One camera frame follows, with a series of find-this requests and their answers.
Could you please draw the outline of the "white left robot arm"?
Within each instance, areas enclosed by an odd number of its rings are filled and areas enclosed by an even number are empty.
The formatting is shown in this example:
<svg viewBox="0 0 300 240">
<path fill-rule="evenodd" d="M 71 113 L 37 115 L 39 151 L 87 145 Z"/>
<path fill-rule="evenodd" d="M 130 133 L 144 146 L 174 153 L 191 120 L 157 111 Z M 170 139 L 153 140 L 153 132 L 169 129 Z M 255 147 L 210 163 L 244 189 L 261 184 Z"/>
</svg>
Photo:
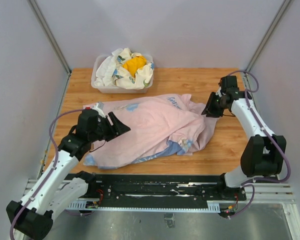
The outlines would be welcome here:
<svg viewBox="0 0 300 240">
<path fill-rule="evenodd" d="M 109 142 L 131 129 L 113 112 L 104 114 L 99 107 L 78 109 L 77 124 L 73 125 L 60 144 L 51 140 L 55 155 L 46 171 L 20 201 L 11 201 L 6 212 L 10 221 L 9 237 L 19 231 L 32 240 L 42 240 L 50 232 L 56 218 L 75 199 L 91 198 L 97 185 L 90 180 L 76 177 L 62 190 L 59 186 L 91 150 L 96 141 Z"/>
</svg>

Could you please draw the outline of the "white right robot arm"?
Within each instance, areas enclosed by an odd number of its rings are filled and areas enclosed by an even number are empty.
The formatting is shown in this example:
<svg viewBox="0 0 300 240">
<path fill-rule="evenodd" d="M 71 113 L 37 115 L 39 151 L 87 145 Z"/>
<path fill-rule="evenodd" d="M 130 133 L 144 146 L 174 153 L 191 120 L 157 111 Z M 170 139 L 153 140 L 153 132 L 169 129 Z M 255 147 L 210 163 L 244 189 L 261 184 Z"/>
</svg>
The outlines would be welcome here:
<svg viewBox="0 0 300 240">
<path fill-rule="evenodd" d="M 254 106 L 252 90 L 240 90 L 235 75 L 222 77 L 218 85 L 218 91 L 210 94 L 201 114 L 218 119 L 225 110 L 229 110 L 240 122 L 248 142 L 240 165 L 220 175 L 216 184 L 217 196 L 228 200 L 243 186 L 254 181 L 287 181 L 291 176 L 291 167 L 285 156 L 287 141 L 266 126 Z"/>
</svg>

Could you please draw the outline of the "pink blue printed pillowcase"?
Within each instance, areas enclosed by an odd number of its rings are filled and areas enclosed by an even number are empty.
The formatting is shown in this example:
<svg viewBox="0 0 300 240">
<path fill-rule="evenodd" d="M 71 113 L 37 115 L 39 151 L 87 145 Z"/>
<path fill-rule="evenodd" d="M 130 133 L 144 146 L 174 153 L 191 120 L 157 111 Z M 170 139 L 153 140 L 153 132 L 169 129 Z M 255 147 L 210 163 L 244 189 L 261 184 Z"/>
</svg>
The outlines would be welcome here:
<svg viewBox="0 0 300 240">
<path fill-rule="evenodd" d="M 218 119 L 202 112 L 191 94 L 164 94 L 131 100 L 92 103 L 104 114 L 113 112 L 130 131 L 102 144 L 84 158 L 85 166 L 118 169 L 171 155 L 192 155 L 211 140 Z"/>
</svg>

